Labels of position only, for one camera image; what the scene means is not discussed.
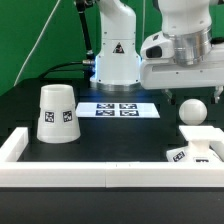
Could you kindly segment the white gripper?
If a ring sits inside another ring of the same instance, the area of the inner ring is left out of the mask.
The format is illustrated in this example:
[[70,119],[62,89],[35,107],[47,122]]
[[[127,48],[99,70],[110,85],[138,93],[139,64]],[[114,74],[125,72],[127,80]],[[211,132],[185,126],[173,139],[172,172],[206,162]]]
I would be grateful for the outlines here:
[[140,82],[145,89],[164,89],[170,104],[174,95],[169,89],[215,87],[214,100],[218,103],[224,91],[224,38],[214,38],[211,51],[196,65],[180,66],[172,58],[144,58]]

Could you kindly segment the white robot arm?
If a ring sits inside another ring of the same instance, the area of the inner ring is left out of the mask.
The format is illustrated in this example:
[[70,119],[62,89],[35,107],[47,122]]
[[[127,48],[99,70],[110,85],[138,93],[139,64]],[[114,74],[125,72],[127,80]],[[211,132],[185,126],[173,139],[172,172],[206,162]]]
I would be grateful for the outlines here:
[[106,90],[140,84],[170,94],[177,88],[213,87],[224,92],[224,40],[211,35],[209,8],[224,0],[152,0],[162,27],[135,50],[136,16],[120,0],[95,0],[101,14],[102,45],[91,83]]

